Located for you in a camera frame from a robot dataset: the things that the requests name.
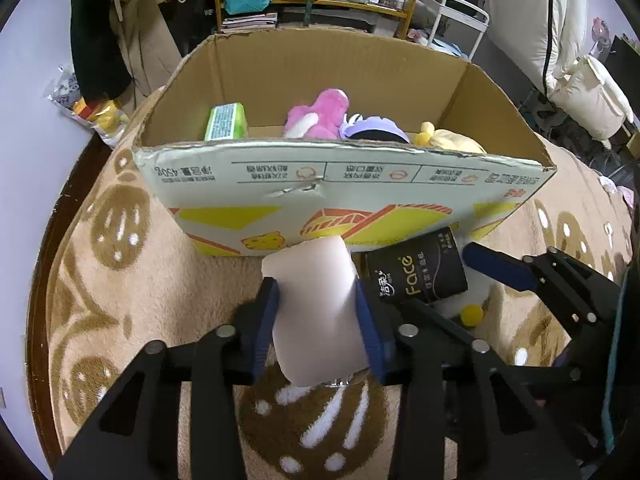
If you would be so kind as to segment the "white fluffy penguin plush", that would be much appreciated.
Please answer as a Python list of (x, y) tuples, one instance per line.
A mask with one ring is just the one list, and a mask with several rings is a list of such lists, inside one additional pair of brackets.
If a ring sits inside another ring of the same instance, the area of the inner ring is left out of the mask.
[(486, 307), (491, 292), (492, 281), (486, 276), (468, 278), (468, 289), (465, 292), (440, 300), (435, 310), (443, 317), (449, 318), (463, 328), (470, 330), (484, 320)]

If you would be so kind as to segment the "pink swirl plush cushion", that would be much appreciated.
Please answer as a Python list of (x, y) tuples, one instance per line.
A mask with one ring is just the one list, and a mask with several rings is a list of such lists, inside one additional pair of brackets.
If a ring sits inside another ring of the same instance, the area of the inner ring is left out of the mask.
[(313, 387), (369, 366), (356, 312), (357, 271), (341, 237), (279, 250), (262, 260), (262, 275), (279, 287), (272, 341), (289, 382)]

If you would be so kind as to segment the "beige brown patterned blanket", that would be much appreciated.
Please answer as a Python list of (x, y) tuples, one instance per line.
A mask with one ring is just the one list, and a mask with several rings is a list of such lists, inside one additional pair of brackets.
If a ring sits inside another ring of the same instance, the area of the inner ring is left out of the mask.
[[(519, 257), (556, 247), (611, 281), (632, 256), (623, 194), (564, 148), (556, 174), (505, 214), (474, 212), (472, 239)], [(69, 448), (107, 389), (150, 340), (176, 346), (227, 322), (262, 278), (259, 256), (227, 257), (196, 242), (146, 188), (131, 139), (111, 154), (54, 259), (48, 284), (50, 397)], [(234, 392), (252, 479), (383, 479), (400, 391), (370, 378), (293, 388), (278, 364)]]

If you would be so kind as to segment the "yellow plush toy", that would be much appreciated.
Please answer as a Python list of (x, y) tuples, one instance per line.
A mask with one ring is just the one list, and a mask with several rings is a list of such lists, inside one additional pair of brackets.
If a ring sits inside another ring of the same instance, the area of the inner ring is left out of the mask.
[(446, 151), (486, 154), (485, 149), (475, 140), (447, 129), (437, 129), (432, 122), (424, 122), (413, 144)]

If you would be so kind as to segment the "purple plush toy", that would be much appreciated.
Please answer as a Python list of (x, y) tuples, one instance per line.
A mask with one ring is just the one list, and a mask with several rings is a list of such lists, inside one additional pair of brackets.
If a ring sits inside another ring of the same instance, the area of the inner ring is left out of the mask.
[(392, 120), (380, 116), (352, 115), (340, 127), (343, 140), (368, 140), (409, 144), (408, 136)]

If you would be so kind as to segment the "cardboard box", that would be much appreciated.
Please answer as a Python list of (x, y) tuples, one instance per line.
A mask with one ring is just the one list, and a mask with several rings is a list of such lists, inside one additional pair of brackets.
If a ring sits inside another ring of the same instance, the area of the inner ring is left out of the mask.
[[(434, 122), (486, 154), (285, 138), (288, 111), (332, 88), (364, 117), (388, 118), (407, 134)], [(229, 103), (244, 106), (247, 136), (205, 142), (210, 111)], [(132, 150), (180, 229), (227, 257), (332, 235), (353, 252), (445, 226), (472, 236), (474, 212), (505, 214), (555, 172), (544, 144), (478, 66), (344, 28), (209, 37), (160, 92)]]

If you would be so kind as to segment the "pink plush toy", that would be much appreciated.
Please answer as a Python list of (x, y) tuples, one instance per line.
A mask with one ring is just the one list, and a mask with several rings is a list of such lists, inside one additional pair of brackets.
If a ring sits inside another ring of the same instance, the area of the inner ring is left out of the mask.
[(287, 139), (337, 140), (349, 108), (341, 89), (326, 89), (311, 105), (297, 105), (288, 111), (283, 136)]

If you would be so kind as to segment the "white rolling cart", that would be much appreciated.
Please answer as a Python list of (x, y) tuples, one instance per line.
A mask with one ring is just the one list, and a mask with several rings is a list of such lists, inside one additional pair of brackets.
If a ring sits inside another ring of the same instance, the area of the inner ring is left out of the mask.
[(420, 44), (472, 62), (489, 27), (489, 13), (466, 0), (420, 1), (433, 19)]

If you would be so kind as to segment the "cream office chair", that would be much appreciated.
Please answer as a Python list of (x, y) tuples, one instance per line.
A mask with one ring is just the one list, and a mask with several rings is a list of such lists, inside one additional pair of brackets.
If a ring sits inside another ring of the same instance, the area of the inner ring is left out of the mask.
[(588, 0), (485, 0), (491, 41), (556, 107), (608, 146), (634, 119), (629, 100), (587, 48)]

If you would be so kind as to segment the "wooden bookshelf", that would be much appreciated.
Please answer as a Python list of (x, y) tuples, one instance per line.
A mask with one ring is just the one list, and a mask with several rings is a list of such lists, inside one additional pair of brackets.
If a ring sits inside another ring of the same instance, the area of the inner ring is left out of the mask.
[[(414, 10), (416, 10), (416, 2), (418, 0), (406, 0), (401, 9), (392, 9), (388, 6), (380, 6), (379, 4), (356, 2), (350, 0), (314, 0), (312, 6), (326, 6), (327, 8), (339, 8), (358, 11), (373, 12), (383, 15), (386, 18), (393, 18), (398, 21), (395, 32), (397, 39), (405, 40), (411, 24)], [(303, 6), (306, 0), (270, 0), (270, 6)]]

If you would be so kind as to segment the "green tissue pack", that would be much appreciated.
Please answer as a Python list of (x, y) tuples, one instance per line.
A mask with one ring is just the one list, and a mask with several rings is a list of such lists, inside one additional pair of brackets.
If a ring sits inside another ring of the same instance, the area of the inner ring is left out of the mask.
[(204, 141), (244, 139), (248, 125), (241, 103), (222, 104), (212, 108), (205, 128)]

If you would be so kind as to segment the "plastic bag of toys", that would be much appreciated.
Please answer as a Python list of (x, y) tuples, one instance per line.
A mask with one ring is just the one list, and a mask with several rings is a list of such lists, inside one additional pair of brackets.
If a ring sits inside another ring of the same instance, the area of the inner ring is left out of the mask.
[(114, 148), (122, 140), (129, 124), (128, 116), (113, 100), (99, 98), (94, 102), (86, 101), (70, 64), (58, 66), (58, 73), (47, 86), (44, 96), (63, 115), (96, 133), (109, 148)]

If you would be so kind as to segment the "black hanging garment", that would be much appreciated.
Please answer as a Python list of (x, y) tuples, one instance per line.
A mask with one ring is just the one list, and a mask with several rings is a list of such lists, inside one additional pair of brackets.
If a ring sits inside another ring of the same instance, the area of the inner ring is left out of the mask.
[(111, 0), (70, 0), (70, 48), (87, 103), (114, 100), (131, 82), (111, 26)]

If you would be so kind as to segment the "stack of books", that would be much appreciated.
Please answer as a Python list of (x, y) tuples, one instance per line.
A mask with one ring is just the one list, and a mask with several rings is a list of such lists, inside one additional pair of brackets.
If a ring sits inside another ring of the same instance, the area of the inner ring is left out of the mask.
[(278, 26), (278, 14), (276, 12), (262, 14), (247, 14), (225, 18), (220, 25), (223, 34), (234, 32), (247, 32), (254, 29), (273, 29)]

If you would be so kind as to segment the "beige trousers hanging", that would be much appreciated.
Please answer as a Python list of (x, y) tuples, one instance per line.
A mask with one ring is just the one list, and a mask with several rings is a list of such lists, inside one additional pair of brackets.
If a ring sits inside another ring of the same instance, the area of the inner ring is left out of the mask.
[(125, 96), (136, 103), (166, 84), (181, 62), (182, 55), (160, 12), (160, 5), (185, 1), (112, 0), (112, 29), (132, 79)]

